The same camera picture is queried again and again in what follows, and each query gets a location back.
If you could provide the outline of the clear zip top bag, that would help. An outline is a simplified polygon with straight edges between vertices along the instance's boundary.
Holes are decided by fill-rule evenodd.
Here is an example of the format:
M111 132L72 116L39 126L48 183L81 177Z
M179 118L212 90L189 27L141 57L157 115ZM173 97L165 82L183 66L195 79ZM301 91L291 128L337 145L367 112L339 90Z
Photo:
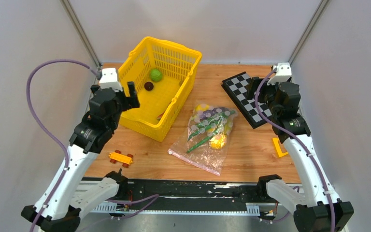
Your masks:
M220 176L237 116L233 108L198 104L185 132L170 146L168 154Z

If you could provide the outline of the yellow plastic basket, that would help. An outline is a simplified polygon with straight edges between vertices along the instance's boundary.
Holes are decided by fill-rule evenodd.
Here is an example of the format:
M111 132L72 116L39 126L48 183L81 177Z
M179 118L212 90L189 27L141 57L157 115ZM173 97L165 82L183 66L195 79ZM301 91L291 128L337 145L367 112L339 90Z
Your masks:
M202 53L184 45L144 37L118 68L118 80L125 92L134 82L140 107L122 113L119 125L162 142L193 89ZM150 80L153 68L163 73L160 82ZM144 89L152 82L154 89ZM164 113L161 120L156 117Z

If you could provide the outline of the green bean pod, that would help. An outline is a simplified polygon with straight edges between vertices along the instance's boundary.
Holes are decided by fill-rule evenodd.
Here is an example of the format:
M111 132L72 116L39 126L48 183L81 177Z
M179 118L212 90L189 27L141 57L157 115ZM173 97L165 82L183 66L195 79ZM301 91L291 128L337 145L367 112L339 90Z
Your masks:
M236 113L225 116L221 114L216 114L208 119L200 119L200 115L195 115L191 117L190 124L189 124L189 135L188 141L199 134L203 133L214 133L216 129L224 129L225 125L232 121L232 117L235 116Z
M193 145L191 148L189 148L186 151L186 153L190 153L191 151L197 149L198 147L202 146L204 143L208 142L212 138L213 138L213 135L205 137L204 139L202 139L201 141L199 141L195 145Z

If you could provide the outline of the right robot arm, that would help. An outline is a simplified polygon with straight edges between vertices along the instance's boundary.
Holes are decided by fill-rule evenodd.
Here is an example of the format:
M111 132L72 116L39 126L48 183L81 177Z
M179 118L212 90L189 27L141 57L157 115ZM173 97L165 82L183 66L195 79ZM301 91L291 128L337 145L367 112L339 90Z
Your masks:
M319 162L310 129L298 113L299 85L290 80L270 84L268 78L252 77L246 89L247 99L254 100L260 117L272 125L292 158L304 191L299 194L279 176L265 176L265 183L256 189L257 197L282 204L299 232L342 231L354 209L341 200Z

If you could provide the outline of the yellow lemon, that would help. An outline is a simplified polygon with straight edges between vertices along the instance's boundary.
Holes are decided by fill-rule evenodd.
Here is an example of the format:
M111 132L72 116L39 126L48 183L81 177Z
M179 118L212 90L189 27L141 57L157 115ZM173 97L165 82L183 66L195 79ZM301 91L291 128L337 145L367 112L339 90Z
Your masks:
M210 106L207 105L207 104L199 104L199 105L196 106L195 111L196 111L197 113L198 113L198 112L204 112L204 111L208 110L209 107L210 107Z

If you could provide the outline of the purple eggplant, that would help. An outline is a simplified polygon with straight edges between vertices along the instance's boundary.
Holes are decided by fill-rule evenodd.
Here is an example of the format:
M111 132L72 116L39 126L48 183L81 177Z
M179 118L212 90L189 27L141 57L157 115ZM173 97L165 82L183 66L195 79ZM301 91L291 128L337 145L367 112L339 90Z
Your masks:
M208 110L205 110L202 112L202 114L200 115L200 119L208 119L216 114L221 114L221 115L225 115L225 116L229 116L229 115L232 115L235 113L235 110L232 110L232 109L228 109L228 108L225 108L225 107L217 107L217 108L213 108L213 109L208 109Z

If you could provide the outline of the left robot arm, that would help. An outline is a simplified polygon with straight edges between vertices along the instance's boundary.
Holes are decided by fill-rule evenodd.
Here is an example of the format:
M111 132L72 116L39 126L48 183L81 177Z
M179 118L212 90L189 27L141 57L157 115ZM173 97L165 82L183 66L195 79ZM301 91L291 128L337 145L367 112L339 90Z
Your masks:
M122 200L128 195L128 179L111 171L99 183L76 196L75 191L87 169L101 153L118 127L122 112L140 106L134 82L128 82L129 96L122 87L93 85L89 111L75 127L68 147L61 146L65 159L51 184L21 215L44 232L74 232L81 220L107 199Z

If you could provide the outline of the yellow mango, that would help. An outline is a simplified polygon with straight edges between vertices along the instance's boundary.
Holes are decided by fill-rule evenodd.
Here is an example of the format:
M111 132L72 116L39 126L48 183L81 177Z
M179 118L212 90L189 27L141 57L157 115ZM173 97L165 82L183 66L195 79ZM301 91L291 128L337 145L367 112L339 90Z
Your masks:
M209 145L213 149L222 149L227 144L227 141L228 136L226 134L217 134L209 140Z

